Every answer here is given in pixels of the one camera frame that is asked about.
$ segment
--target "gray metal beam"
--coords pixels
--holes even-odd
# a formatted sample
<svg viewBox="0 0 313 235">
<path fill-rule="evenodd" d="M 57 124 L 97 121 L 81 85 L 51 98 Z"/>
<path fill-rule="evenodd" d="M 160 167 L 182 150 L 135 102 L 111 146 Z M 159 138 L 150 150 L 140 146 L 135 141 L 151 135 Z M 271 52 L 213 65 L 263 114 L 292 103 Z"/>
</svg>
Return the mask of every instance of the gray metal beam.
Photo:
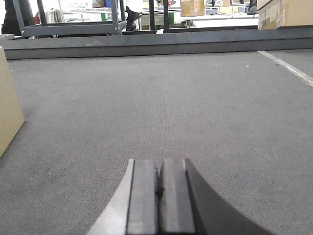
<svg viewBox="0 0 313 235">
<path fill-rule="evenodd" d="M 210 53 L 313 48 L 313 27 L 35 40 L 2 40 L 8 59 Z"/>
</svg>

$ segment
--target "metal frame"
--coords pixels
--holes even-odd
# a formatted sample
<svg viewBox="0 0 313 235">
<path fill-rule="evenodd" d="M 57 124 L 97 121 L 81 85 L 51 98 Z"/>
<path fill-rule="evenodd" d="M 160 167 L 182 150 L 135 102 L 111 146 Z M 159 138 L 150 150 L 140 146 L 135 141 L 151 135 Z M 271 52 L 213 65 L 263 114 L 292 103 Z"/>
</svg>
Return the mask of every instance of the metal frame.
<svg viewBox="0 0 313 235">
<path fill-rule="evenodd" d="M 25 26 L 19 0 L 13 0 L 22 36 L 120 34 L 126 28 L 124 1 L 119 1 L 122 21 L 118 20 L 116 1 L 112 0 L 112 22 L 46 23 L 42 0 L 37 0 L 41 24 Z"/>
</svg>

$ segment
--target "metal stand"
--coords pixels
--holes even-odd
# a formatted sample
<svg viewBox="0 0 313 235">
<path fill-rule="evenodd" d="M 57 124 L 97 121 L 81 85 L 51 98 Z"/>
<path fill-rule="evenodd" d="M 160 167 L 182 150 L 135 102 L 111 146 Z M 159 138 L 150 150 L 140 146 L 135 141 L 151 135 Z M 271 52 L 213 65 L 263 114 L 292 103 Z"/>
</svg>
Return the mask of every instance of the metal stand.
<svg viewBox="0 0 313 235">
<path fill-rule="evenodd" d="M 168 16 L 168 0 L 163 0 L 163 6 L 164 6 L 164 28 L 168 29 L 170 28 L 170 20 Z"/>
<path fill-rule="evenodd" d="M 47 23 L 42 0 L 37 0 L 41 24 L 25 26 L 20 0 L 13 0 L 22 36 L 120 34 L 126 28 L 124 2 L 120 1 L 122 21 L 118 19 L 116 1 L 112 1 L 112 22 Z"/>
<path fill-rule="evenodd" d="M 149 0 L 150 30 L 156 29 L 154 0 Z"/>
</svg>

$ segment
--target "carpeted platform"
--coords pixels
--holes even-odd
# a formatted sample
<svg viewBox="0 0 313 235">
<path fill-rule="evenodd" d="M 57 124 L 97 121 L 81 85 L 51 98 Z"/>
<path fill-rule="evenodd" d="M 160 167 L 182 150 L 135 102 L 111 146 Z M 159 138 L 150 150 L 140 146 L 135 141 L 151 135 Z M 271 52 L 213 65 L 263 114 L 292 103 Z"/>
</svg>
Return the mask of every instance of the carpeted platform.
<svg viewBox="0 0 313 235">
<path fill-rule="evenodd" d="M 313 231 L 313 89 L 263 55 L 10 66 L 26 123 L 0 158 L 0 234 L 85 234 L 129 158 L 190 158 L 259 225 Z"/>
</svg>

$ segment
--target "person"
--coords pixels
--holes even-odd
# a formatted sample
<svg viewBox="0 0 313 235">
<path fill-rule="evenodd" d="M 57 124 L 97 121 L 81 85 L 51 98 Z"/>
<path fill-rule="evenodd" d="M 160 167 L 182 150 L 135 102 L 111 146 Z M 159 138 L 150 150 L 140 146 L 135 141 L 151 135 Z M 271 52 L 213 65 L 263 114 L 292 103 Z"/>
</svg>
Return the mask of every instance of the person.
<svg viewBox="0 0 313 235">
<path fill-rule="evenodd" d="M 2 25 L 2 34 L 14 34 L 15 36 L 20 36 L 21 31 L 19 27 L 19 22 L 16 17 L 15 8 L 13 0 L 4 0 L 5 3 L 5 17 Z"/>
</svg>

